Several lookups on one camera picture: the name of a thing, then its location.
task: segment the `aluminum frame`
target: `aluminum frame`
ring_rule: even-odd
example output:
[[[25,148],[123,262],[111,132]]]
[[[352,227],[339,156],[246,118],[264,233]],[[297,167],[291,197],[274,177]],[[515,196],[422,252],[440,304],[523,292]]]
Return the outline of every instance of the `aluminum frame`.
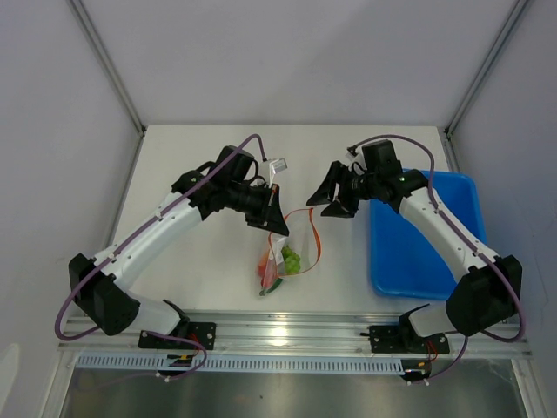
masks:
[[[472,83],[466,90],[458,108],[455,110],[448,127],[441,133],[447,162],[452,171],[459,172],[458,161],[454,155],[450,138],[458,123],[466,114],[467,109],[480,92],[481,86],[488,79],[504,47],[508,44],[513,32],[520,24],[532,0],[517,0],[509,12],[505,23],[493,41]],[[112,223],[108,241],[114,238],[122,207],[131,182],[135,164],[141,150],[145,127],[141,122],[135,105],[117,73],[114,63],[99,36],[91,17],[87,13],[82,0],[67,0],[77,23],[84,32],[87,41],[104,74],[113,87],[115,94],[127,112],[136,130],[142,136],[136,155],[131,165],[119,202],[117,215]],[[366,338],[359,336],[369,325],[396,323],[397,317],[392,314],[355,313],[331,315],[319,313],[190,313],[192,320],[214,321],[218,324],[218,336],[215,352],[223,356],[297,356],[311,358],[362,358],[370,356],[397,358],[391,354],[371,354],[370,344]],[[92,322],[84,317],[69,318],[66,332],[75,333],[90,327]],[[494,332],[502,335],[515,334],[516,325],[498,325]],[[44,403],[43,417],[59,416],[62,412],[64,397],[79,353],[89,350],[104,352],[129,353],[133,355],[137,348],[138,336],[134,333],[122,333],[115,337],[106,337],[94,333],[83,340],[61,342],[59,345],[59,362],[53,376],[50,392]],[[463,338],[458,335],[449,336],[454,357],[460,350]],[[469,343],[465,358],[476,359],[512,359],[515,374],[519,381],[520,392],[527,408],[528,416],[548,416],[547,408],[541,399],[540,384],[533,372],[532,353],[525,340],[506,345],[480,335],[474,336]]]

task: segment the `metal frame edge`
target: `metal frame edge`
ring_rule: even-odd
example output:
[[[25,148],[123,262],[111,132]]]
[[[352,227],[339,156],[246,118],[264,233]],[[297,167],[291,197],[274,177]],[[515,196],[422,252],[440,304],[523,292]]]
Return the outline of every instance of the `metal frame edge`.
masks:
[[[108,79],[110,85],[112,86],[118,100],[124,107],[131,123],[135,129],[143,134],[145,128],[141,122],[138,111],[131,101],[130,94],[125,89],[124,82],[118,74],[114,63],[112,62],[111,56],[108,54],[106,47],[104,46],[103,40],[98,34],[95,24],[91,20],[87,9],[82,0],[66,0],[66,3],[70,7],[74,17],[76,18],[77,24],[82,29],[87,42],[97,61],[103,68],[104,75]]]
[[[136,150],[134,151],[133,154],[133,159],[131,161],[130,169],[126,175],[124,188],[120,193],[120,200],[118,201],[116,213],[114,214],[114,218],[112,219],[108,237],[104,242],[103,248],[106,248],[107,246],[112,244],[114,237],[116,235],[118,223],[120,222],[120,218],[122,217],[122,211],[124,210],[124,203],[126,198],[128,197],[128,191],[130,190],[131,180],[133,179],[133,173],[136,171],[136,167],[139,161],[139,155],[141,154],[141,149],[143,148],[144,138],[145,138],[144,133],[141,133],[138,144],[136,145]]]
[[[512,360],[514,375],[528,418],[553,416],[534,360]]]
[[[533,0],[516,0],[513,8],[509,11],[505,22],[500,27],[500,30],[493,40],[489,51],[484,57],[480,68],[476,71],[472,82],[466,89],[464,97],[460,100],[456,111],[451,117],[451,120],[446,128],[446,134],[449,138],[453,135],[468,108],[480,92],[481,87],[489,78],[503,50],[508,45],[515,30],[519,27],[522,18],[526,15],[528,6],[532,2]]]
[[[453,141],[448,137],[444,129],[437,128],[437,130],[439,131],[441,145],[443,146],[443,152],[445,153],[446,164],[449,170],[451,172],[462,172],[460,170],[459,160],[456,158]]]
[[[217,339],[213,354],[234,355],[295,355],[325,357],[390,357],[421,358],[419,354],[373,354],[368,338],[360,335],[370,325],[396,323],[398,315],[346,313],[225,313],[186,312],[191,320],[217,324]],[[72,316],[65,327],[67,334],[77,334],[90,328],[92,321],[83,316]],[[499,324],[490,328],[502,336],[515,335],[515,324]],[[124,331],[107,337],[95,332],[79,341],[61,341],[60,351],[167,353],[180,350],[145,350],[138,348],[139,332]],[[452,352],[442,357],[453,358],[460,350],[464,337],[449,335]],[[515,344],[494,341],[483,334],[475,335],[469,343],[466,358],[475,359],[531,359],[532,353],[525,340]]]
[[[77,353],[59,353],[58,364],[38,416],[42,418],[58,418],[62,414],[64,400],[68,393],[77,357]]]

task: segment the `plastic bag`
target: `plastic bag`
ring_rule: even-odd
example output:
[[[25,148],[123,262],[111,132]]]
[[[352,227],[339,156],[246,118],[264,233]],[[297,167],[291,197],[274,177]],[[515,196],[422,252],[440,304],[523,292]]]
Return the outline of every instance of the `plastic bag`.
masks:
[[[321,240],[313,224],[313,208],[290,212],[285,222],[290,236],[270,233],[259,259],[260,296],[273,292],[284,280],[308,272],[321,258]]]

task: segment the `black mounting bracket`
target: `black mounting bracket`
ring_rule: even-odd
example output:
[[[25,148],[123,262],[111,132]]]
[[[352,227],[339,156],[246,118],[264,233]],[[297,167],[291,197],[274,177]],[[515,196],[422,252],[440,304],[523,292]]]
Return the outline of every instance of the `black mounting bracket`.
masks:
[[[212,351],[215,345],[215,338],[217,337],[217,324],[214,322],[188,322],[185,324],[185,330],[175,329],[171,334],[180,331],[183,338],[188,340],[199,341],[207,351]],[[142,332],[139,335],[139,348],[157,349],[157,350],[194,350],[195,347],[191,344],[184,342],[170,341],[162,338],[155,337],[147,332]]]
[[[401,360],[404,374],[400,377],[403,381],[415,382],[428,379],[432,375],[431,363],[424,364],[423,360]]]
[[[372,325],[369,334],[362,335],[369,336],[372,353],[377,354],[433,354],[431,348],[427,351],[428,342],[433,344],[438,354],[451,352],[447,337],[442,333],[430,335],[422,339],[420,344],[408,347],[399,330],[399,325]]]

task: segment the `glass panel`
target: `glass panel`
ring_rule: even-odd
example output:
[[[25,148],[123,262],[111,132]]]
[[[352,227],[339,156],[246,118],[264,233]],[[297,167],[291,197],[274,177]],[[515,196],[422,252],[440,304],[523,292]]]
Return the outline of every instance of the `glass panel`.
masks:
[[[391,376],[224,372],[110,384],[136,373],[77,369],[62,417],[526,417],[510,361],[462,361],[429,387]]]

